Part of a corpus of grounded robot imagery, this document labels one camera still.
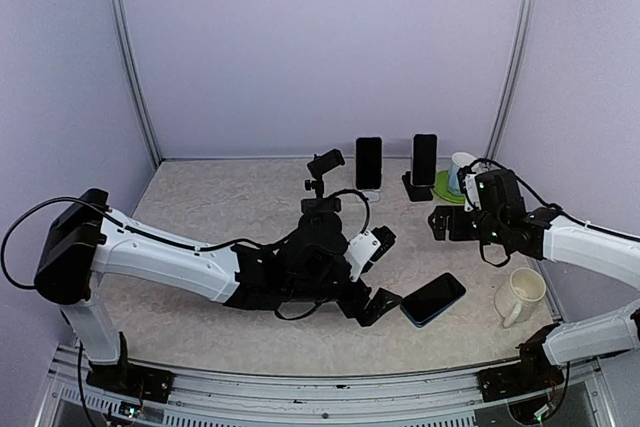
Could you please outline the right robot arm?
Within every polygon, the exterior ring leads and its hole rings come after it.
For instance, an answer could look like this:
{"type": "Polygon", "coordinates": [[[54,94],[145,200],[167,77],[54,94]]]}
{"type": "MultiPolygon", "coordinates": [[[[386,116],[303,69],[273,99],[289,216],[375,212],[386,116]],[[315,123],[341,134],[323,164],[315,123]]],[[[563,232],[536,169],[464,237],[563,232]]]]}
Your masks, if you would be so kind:
{"type": "MultiPolygon", "coordinates": [[[[514,171],[497,168],[481,173],[464,167],[462,206],[438,206],[428,217],[437,241],[476,241],[481,247],[503,247],[507,256],[572,264],[639,286],[639,239],[580,221],[560,206],[542,202],[528,211],[525,187],[514,171]]],[[[539,330],[520,351],[528,354],[513,366],[511,380],[523,391],[535,389],[551,366],[617,354],[639,347],[639,303],[582,321],[553,324],[539,330]]]]}

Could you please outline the black folding phone stand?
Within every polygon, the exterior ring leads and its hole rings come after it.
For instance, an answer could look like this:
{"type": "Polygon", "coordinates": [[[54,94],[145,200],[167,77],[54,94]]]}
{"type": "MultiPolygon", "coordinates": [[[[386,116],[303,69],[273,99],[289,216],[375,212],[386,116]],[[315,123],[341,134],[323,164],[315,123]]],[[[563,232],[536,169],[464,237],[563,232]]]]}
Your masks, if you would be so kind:
{"type": "Polygon", "coordinates": [[[403,182],[405,192],[411,202],[429,202],[433,200],[433,192],[431,186],[414,186],[411,183],[411,172],[406,171],[401,180],[403,182]]]}

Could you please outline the white folding phone stand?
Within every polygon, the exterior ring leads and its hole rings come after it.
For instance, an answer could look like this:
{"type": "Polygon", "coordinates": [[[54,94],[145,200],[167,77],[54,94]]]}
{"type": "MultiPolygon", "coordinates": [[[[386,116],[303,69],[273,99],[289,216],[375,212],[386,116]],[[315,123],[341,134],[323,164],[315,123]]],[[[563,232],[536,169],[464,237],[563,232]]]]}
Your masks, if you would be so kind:
{"type": "Polygon", "coordinates": [[[376,203],[381,200],[381,192],[379,190],[363,189],[363,190],[360,190],[360,193],[370,203],[376,203]]]}

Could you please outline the blue phone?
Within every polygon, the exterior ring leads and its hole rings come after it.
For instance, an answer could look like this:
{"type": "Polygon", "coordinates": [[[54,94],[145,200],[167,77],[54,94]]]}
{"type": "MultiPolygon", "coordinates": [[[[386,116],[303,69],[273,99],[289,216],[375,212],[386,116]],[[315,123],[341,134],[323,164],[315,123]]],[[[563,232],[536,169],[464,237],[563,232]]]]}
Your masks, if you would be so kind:
{"type": "Polygon", "coordinates": [[[400,303],[400,310],[414,326],[422,328],[466,292],[466,287],[453,274],[445,272],[406,296],[400,303]]]}

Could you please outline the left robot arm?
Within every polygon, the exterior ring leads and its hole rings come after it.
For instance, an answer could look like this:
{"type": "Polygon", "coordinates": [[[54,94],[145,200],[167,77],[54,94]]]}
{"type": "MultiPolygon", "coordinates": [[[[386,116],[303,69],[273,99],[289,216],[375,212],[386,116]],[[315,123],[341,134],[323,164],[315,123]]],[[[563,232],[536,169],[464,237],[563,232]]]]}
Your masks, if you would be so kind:
{"type": "Polygon", "coordinates": [[[341,195],[302,200],[297,227],[274,243],[241,238],[212,245],[141,224],[110,209],[105,191],[90,189],[68,199],[68,208],[51,224],[34,285],[61,307],[90,363],[121,392],[133,390],[140,371],[125,358],[125,338],[99,299],[106,274],[168,285],[239,310],[334,303],[346,318],[369,327],[401,301],[361,278],[395,235],[386,226],[363,227],[347,238],[341,195]]]}

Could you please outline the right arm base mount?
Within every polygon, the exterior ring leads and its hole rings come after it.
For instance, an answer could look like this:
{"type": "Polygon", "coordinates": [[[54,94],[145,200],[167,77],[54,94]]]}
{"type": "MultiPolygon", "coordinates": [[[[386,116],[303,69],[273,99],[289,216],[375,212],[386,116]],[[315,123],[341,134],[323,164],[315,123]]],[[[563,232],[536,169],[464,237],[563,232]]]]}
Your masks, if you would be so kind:
{"type": "Polygon", "coordinates": [[[550,388],[565,381],[562,368],[552,365],[543,343],[559,323],[542,327],[518,346],[519,360],[510,365],[480,370],[476,377],[484,402],[493,402],[550,388]]]}

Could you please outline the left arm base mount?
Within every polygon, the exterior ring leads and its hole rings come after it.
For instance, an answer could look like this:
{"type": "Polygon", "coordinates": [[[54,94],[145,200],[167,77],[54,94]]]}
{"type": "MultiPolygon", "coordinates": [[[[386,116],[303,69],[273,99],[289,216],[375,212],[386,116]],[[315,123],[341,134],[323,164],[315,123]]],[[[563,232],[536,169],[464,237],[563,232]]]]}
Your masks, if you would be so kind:
{"type": "Polygon", "coordinates": [[[174,374],[165,369],[131,363],[123,332],[119,333],[120,354],[115,363],[89,361],[87,383],[108,392],[135,397],[140,401],[167,404],[174,374]]]}

